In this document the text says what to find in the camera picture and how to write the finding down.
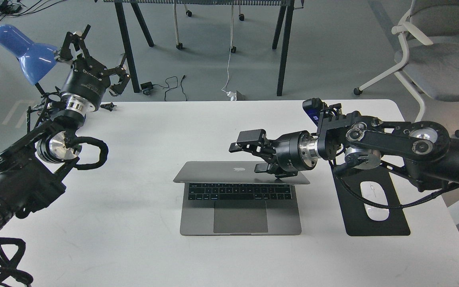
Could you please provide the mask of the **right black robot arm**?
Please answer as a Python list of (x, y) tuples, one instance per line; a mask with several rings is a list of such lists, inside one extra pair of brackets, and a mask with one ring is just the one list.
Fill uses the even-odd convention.
[[(312, 170), (318, 159), (329, 162), (333, 176), (357, 200), (377, 208), (403, 209), (425, 203), (459, 188), (459, 139), (439, 123), (384, 122), (358, 111), (343, 114), (341, 104), (328, 106), (320, 98), (305, 100), (304, 112), (316, 133), (299, 131), (266, 138), (263, 129), (240, 132), (229, 152), (248, 152), (262, 158), (256, 173), (277, 178)], [(351, 190), (344, 176), (377, 167), (407, 179), (418, 191), (432, 193), (409, 204), (378, 204)]]

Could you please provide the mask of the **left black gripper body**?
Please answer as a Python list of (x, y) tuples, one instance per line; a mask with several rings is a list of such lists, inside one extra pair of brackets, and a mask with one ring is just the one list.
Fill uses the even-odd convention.
[(106, 89), (110, 85), (108, 77), (101, 77), (107, 67), (93, 57), (86, 59), (78, 55), (71, 65), (71, 71), (60, 91), (60, 97), (80, 96), (93, 106), (99, 106)]

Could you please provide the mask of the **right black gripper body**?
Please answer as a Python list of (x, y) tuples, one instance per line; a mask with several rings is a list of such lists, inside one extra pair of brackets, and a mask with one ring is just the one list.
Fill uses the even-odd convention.
[(312, 170), (318, 160), (317, 136), (307, 131), (293, 132), (271, 141), (273, 155), (263, 155), (266, 162), (278, 161), (290, 177), (297, 176), (299, 171)]

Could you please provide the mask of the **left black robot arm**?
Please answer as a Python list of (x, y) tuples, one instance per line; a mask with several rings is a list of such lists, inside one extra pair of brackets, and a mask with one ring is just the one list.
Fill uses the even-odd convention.
[[(27, 134), (0, 153), (0, 230), (16, 216), (48, 207), (66, 187), (62, 183), (71, 169), (91, 170), (104, 165), (108, 146), (102, 140), (75, 134), (84, 125), (87, 112), (102, 105), (106, 90), (122, 94), (130, 80), (123, 54), (120, 65), (108, 69), (88, 53), (84, 39), (90, 26), (80, 33), (68, 32), (62, 47), (36, 43), (11, 24), (0, 26), (0, 45), (20, 62), (29, 83), (41, 89), (39, 81), (58, 62), (71, 66), (62, 88), (46, 93), (42, 102), (28, 113), (39, 117)], [(18, 238), (0, 237), (0, 285), (8, 277), (31, 286), (33, 277), (18, 270), (26, 249)]]

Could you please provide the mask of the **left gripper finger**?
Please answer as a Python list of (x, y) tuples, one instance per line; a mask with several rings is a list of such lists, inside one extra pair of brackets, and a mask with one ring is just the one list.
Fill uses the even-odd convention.
[(67, 32), (62, 47), (57, 50), (57, 62), (68, 64), (72, 64), (74, 62), (70, 49), (70, 45), (73, 44), (75, 51), (82, 51), (81, 54), (78, 54), (76, 60), (82, 60), (85, 64), (88, 65), (88, 67), (92, 67), (92, 57), (89, 55), (88, 50), (84, 44), (84, 38), (86, 38), (90, 28), (91, 26), (87, 24), (87, 27), (82, 34), (80, 34), (78, 31), (74, 34), (69, 31)]
[(130, 81), (130, 74), (127, 73), (125, 66), (126, 53), (122, 53), (120, 56), (120, 65), (111, 69), (104, 69), (101, 72), (99, 72), (100, 78), (102, 80), (109, 80), (109, 83), (111, 83), (110, 76), (118, 76), (118, 83), (111, 84), (108, 86), (108, 91), (111, 96), (120, 96), (124, 92), (126, 86)]

